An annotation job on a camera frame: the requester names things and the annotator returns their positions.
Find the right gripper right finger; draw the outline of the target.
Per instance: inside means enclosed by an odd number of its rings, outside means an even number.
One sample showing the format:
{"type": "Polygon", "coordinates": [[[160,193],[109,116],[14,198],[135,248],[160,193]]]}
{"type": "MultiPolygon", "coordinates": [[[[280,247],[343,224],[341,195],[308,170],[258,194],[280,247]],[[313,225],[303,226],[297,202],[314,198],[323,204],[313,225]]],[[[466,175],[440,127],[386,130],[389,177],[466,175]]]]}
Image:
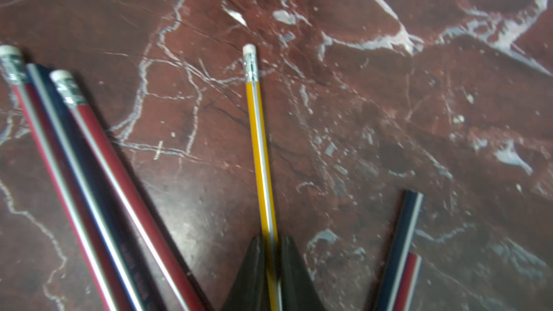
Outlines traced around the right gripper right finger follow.
{"type": "Polygon", "coordinates": [[[325,310],[293,238],[280,237],[283,310],[325,310]]]}

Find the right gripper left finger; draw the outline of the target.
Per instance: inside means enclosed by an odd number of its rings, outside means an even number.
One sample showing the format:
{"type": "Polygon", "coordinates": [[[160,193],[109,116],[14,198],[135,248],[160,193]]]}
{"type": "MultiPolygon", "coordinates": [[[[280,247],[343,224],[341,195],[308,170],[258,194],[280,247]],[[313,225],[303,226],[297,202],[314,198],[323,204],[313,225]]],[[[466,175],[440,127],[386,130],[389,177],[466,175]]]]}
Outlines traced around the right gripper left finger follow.
{"type": "Polygon", "coordinates": [[[252,238],[221,310],[266,309],[266,247],[262,235],[252,238]]]}

